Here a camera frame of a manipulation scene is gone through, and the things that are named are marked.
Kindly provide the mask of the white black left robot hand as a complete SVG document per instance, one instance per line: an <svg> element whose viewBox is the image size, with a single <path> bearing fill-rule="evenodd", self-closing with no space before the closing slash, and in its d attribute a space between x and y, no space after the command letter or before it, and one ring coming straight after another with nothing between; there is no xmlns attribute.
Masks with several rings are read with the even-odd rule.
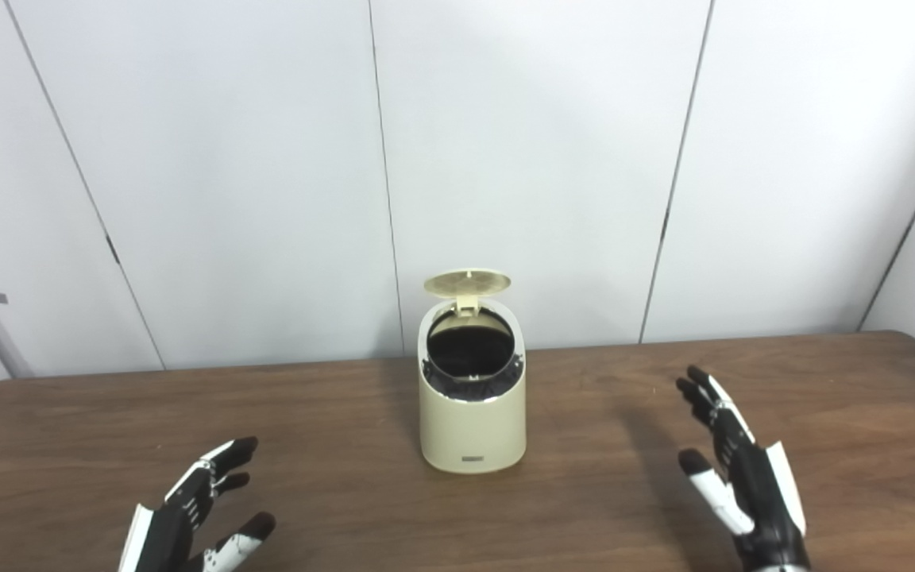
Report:
<svg viewBox="0 0 915 572"><path fill-rule="evenodd" d="M258 512L212 547L191 553L194 535L215 501L250 482L239 472L257 451L257 437L230 439L195 460L168 490L162 504L135 507L125 539L120 571L236 571L268 540L276 518Z"/></svg>

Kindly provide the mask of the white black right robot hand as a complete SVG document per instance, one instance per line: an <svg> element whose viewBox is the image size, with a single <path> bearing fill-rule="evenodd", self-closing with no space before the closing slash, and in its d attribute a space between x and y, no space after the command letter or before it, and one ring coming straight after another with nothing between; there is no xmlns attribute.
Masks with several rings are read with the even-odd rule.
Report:
<svg viewBox="0 0 915 572"><path fill-rule="evenodd" d="M676 380L691 415L708 428L719 466L684 449L678 464L732 536L743 571L810 571L807 521L782 443L760 444L728 392L701 367Z"/></svg>

